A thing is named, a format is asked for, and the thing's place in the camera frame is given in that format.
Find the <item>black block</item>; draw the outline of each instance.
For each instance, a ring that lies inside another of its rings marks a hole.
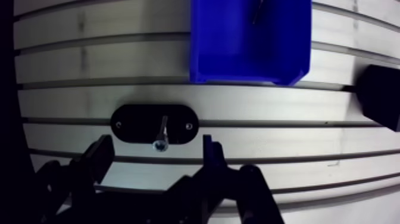
[[[355,89],[366,117],[395,132],[400,131],[400,70],[368,66]]]

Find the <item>silver screw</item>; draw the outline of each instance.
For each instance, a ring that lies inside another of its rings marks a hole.
[[[187,123],[185,128],[186,128],[186,130],[192,130],[193,125],[191,123]]]
[[[168,149],[167,121],[168,116],[163,116],[160,132],[153,142],[153,149],[159,152],[164,152]]]

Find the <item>blue bin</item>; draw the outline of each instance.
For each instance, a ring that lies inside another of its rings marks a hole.
[[[192,0],[191,24],[192,82],[293,85],[310,69],[310,0]]]

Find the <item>plate screw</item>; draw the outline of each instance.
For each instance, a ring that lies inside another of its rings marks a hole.
[[[187,123],[185,128],[186,128],[186,130],[192,130],[193,129],[193,125],[191,123]]]

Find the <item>bolt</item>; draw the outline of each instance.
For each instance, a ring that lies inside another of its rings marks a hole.
[[[165,140],[156,140],[153,142],[153,149],[164,152],[168,149],[168,142]]]
[[[193,125],[191,123],[187,123],[185,128],[186,128],[186,130],[192,130]]]

